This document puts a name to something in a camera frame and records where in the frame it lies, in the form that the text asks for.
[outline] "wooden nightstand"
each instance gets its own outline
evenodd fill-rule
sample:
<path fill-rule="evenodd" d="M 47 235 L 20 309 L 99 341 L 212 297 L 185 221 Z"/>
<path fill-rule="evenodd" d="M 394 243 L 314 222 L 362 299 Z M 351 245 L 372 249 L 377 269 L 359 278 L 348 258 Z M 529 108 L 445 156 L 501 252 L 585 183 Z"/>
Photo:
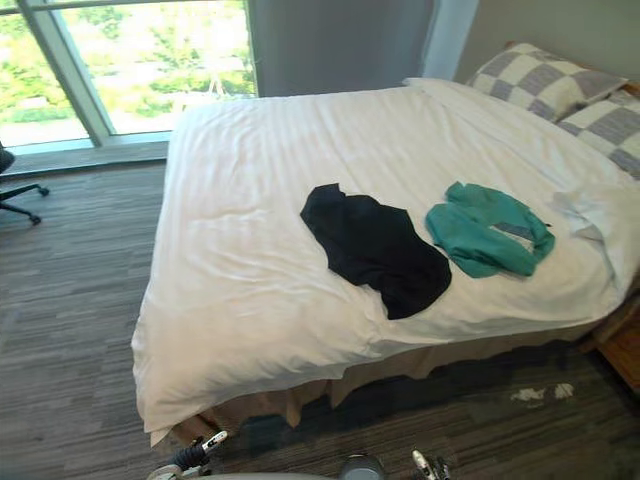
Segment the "wooden nightstand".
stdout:
<path fill-rule="evenodd" d="M 634 282 L 627 300 L 580 345 L 580 350 L 597 349 L 625 382 L 640 393 L 640 288 Z"/>

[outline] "window frame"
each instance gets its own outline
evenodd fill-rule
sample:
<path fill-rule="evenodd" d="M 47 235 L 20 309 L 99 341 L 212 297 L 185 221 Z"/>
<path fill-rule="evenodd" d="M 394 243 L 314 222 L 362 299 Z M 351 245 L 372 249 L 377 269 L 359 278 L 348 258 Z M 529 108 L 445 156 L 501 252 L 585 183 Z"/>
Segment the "window frame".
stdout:
<path fill-rule="evenodd" d="M 90 8 L 114 5 L 138 5 L 146 3 L 172 3 L 184 0 L 70 0 L 48 3 L 47 0 L 14 0 L 16 6 L 0 8 L 0 16 L 19 14 L 27 23 L 31 33 L 42 51 L 60 87 L 67 96 L 76 116 L 85 128 L 89 140 L 94 147 L 108 147 L 130 143 L 148 143 L 149 141 L 166 141 L 168 132 L 157 131 L 148 133 L 118 134 L 113 127 L 107 110 L 91 81 L 89 71 L 68 31 L 60 10 L 70 8 Z M 248 22 L 248 6 L 244 1 Z M 249 32 L 249 48 L 252 51 L 251 31 Z M 259 96 L 255 79 L 256 95 Z M 76 141 L 65 141 L 72 145 Z M 78 145 L 86 146 L 86 141 L 77 141 Z M 46 151 L 47 144 L 40 144 Z M 33 146 L 25 145 L 18 149 L 33 151 Z"/>

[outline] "gray and white pillow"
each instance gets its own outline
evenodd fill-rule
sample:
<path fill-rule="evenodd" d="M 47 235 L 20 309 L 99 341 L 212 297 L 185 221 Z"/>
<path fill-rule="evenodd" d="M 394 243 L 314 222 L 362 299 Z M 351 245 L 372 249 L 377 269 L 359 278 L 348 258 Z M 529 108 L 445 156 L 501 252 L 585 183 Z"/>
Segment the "gray and white pillow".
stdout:
<path fill-rule="evenodd" d="M 640 100 L 619 90 L 565 118 L 558 126 L 640 180 Z"/>
<path fill-rule="evenodd" d="M 557 122 L 626 82 L 519 43 L 480 67 L 467 85 Z"/>

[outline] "black shirt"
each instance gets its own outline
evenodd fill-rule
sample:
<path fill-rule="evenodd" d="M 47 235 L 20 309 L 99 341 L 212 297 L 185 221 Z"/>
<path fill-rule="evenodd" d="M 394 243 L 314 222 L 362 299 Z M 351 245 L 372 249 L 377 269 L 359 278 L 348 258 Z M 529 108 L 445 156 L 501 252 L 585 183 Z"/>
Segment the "black shirt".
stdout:
<path fill-rule="evenodd" d="M 418 237 L 406 210 L 367 195 L 347 197 L 335 183 L 314 188 L 300 216 L 329 268 L 378 290 L 389 320 L 424 310 L 451 283 L 449 261 Z"/>

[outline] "chair leg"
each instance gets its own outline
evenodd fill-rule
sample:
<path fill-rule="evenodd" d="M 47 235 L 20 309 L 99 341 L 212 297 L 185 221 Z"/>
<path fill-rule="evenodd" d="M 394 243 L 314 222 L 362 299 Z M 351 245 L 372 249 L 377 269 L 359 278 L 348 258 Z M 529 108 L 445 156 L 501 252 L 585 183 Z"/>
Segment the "chair leg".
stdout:
<path fill-rule="evenodd" d="M 31 223 L 34 225 L 39 224 L 42 219 L 37 215 L 34 215 L 28 210 L 23 210 L 22 208 L 14 207 L 13 205 L 9 205 L 8 203 L 0 202 L 0 210 L 9 210 L 10 212 L 21 213 L 22 215 L 26 215 L 31 220 Z"/>
<path fill-rule="evenodd" d="M 0 201 L 8 200 L 10 198 L 15 197 L 16 195 L 20 195 L 24 192 L 28 192 L 29 190 L 35 190 L 35 189 L 37 189 L 40 195 L 42 195 L 43 197 L 46 197 L 47 195 L 49 195 L 48 188 L 43 188 L 39 184 L 34 183 L 24 187 L 16 188 L 15 190 L 9 190 L 8 192 L 0 192 Z"/>

